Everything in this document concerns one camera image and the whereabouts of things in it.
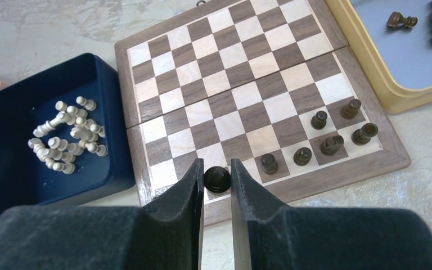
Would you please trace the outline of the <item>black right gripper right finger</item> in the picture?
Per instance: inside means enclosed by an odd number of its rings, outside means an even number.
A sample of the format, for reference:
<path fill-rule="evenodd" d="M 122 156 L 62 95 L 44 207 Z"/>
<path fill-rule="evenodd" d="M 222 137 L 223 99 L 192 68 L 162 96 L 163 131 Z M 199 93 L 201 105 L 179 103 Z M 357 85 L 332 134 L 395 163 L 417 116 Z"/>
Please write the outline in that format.
<path fill-rule="evenodd" d="M 432 232 L 413 211 L 295 208 L 231 161 L 236 269 L 432 269 Z"/>

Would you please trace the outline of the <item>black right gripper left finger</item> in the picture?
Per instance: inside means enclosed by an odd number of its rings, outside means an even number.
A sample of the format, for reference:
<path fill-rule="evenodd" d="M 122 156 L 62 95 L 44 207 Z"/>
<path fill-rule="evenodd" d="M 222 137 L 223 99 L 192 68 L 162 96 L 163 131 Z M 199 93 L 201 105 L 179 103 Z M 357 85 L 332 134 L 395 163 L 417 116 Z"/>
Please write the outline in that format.
<path fill-rule="evenodd" d="M 142 206 L 19 206 L 0 217 L 0 269 L 200 269 L 204 162 Z"/>

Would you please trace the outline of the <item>dark wooden chess piece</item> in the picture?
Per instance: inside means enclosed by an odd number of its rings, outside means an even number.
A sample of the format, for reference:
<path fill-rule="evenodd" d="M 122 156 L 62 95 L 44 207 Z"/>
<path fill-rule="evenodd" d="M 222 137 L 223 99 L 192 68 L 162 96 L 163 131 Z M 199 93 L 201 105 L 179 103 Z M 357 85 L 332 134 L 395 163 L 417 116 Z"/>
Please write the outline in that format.
<path fill-rule="evenodd" d="M 299 166 L 307 165 L 312 158 L 312 150 L 308 147 L 299 148 L 293 156 L 294 163 Z"/>

